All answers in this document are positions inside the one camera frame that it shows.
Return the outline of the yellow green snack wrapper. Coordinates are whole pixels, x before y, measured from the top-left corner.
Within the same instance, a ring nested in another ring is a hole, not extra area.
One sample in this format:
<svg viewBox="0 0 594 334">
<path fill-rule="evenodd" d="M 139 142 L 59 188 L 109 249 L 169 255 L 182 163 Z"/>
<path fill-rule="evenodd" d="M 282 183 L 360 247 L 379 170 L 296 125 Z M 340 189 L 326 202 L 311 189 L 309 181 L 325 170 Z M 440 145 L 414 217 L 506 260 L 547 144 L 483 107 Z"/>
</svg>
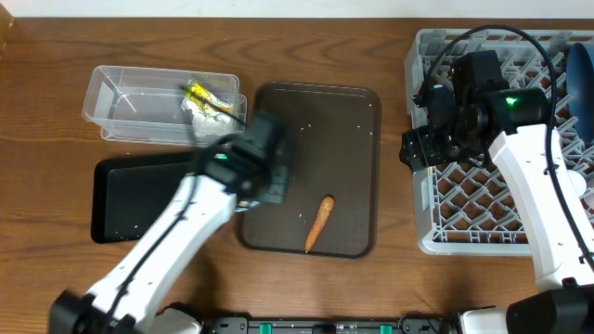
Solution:
<svg viewBox="0 0 594 334">
<path fill-rule="evenodd" d="M 182 108 L 199 112 L 205 116 L 215 116 L 218 113 L 231 114 L 233 111 L 231 104 L 219 99 L 197 82 L 190 83 L 185 88 Z"/>
</svg>

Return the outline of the orange carrot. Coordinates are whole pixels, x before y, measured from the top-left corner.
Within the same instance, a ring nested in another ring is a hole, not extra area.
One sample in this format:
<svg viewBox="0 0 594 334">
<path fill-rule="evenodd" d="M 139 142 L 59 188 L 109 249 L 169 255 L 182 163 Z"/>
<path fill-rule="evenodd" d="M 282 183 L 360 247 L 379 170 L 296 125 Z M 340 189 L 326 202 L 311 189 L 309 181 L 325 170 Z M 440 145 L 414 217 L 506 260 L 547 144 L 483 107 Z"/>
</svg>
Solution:
<svg viewBox="0 0 594 334">
<path fill-rule="evenodd" d="M 304 245 L 304 251 L 309 253 L 316 244 L 334 208 L 335 200 L 332 196 L 326 196 L 320 202 L 315 221 L 310 229 Z"/>
</svg>

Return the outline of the dark blue plate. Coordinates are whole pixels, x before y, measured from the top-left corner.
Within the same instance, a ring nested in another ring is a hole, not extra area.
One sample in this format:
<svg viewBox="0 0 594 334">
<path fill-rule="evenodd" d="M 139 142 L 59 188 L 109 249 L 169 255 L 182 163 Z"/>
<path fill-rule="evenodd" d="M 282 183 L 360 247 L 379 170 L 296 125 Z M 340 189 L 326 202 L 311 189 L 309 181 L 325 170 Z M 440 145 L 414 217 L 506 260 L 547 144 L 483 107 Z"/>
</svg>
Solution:
<svg viewBox="0 0 594 334">
<path fill-rule="evenodd" d="M 575 130 L 587 144 L 593 143 L 593 44 L 575 43 L 566 67 L 569 110 L 577 118 Z"/>
</svg>

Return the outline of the light blue plastic cup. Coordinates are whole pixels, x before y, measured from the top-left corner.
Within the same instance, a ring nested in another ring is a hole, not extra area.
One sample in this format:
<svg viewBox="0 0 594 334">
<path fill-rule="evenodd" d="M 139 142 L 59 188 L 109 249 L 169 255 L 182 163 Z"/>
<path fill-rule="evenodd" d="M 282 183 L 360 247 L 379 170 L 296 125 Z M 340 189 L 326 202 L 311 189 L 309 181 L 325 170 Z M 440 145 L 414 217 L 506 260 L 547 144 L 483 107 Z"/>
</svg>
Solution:
<svg viewBox="0 0 594 334">
<path fill-rule="evenodd" d="M 586 193 L 586 190 L 588 188 L 587 182 L 586 182 L 584 176 L 581 175 L 579 172 L 576 172 L 573 170 L 569 170 L 568 175 L 570 177 L 571 183 L 575 190 L 575 194 L 578 197 L 583 196 Z"/>
</svg>

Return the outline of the light blue rice bowl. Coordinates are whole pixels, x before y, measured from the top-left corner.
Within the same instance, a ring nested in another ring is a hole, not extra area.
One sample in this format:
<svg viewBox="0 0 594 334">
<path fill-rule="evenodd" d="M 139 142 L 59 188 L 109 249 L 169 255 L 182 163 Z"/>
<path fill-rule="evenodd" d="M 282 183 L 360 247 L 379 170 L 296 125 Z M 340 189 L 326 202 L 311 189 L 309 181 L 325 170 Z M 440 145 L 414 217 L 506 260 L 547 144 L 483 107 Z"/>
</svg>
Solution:
<svg viewBox="0 0 594 334">
<path fill-rule="evenodd" d="M 246 212 L 260 205 L 259 201 L 241 200 L 235 209 L 235 212 Z"/>
</svg>

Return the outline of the white tissue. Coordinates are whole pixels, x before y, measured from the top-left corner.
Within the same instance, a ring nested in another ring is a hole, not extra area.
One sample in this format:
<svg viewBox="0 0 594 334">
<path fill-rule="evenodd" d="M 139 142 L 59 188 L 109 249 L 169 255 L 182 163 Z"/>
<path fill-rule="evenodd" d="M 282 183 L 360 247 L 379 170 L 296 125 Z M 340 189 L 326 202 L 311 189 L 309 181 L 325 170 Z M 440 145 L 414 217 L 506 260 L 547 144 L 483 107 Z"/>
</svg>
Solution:
<svg viewBox="0 0 594 334">
<path fill-rule="evenodd" d="M 223 135 L 233 129 L 234 120 L 226 113 L 216 110 L 206 102 L 185 97 L 181 109 L 191 114 L 196 137 Z"/>
</svg>

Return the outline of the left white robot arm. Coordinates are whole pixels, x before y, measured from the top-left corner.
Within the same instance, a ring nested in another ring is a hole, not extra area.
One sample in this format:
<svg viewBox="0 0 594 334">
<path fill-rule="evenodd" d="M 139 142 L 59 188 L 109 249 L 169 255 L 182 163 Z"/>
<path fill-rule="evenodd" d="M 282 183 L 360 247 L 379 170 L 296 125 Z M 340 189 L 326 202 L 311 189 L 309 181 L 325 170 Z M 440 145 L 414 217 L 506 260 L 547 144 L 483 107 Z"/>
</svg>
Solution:
<svg viewBox="0 0 594 334">
<path fill-rule="evenodd" d="M 242 201 L 256 206 L 284 162 L 284 135 L 226 135 L 197 152 L 192 171 L 131 251 L 84 296 L 64 290 L 51 333 L 201 333 L 195 316 L 160 305 L 189 262 Z"/>
</svg>

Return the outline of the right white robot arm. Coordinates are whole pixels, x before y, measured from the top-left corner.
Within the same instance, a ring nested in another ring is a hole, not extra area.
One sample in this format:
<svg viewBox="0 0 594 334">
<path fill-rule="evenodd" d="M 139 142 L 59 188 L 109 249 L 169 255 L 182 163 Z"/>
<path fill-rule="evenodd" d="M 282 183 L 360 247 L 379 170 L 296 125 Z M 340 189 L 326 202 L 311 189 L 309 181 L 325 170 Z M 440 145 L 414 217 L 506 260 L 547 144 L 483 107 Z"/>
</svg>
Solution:
<svg viewBox="0 0 594 334">
<path fill-rule="evenodd" d="M 503 176 L 532 252 L 538 293 L 507 307 L 463 312 L 461 333 L 590 333 L 593 229 L 548 126 L 538 88 L 452 92 L 441 85 L 413 98 L 428 125 L 403 135 L 412 171 L 485 154 Z"/>
</svg>

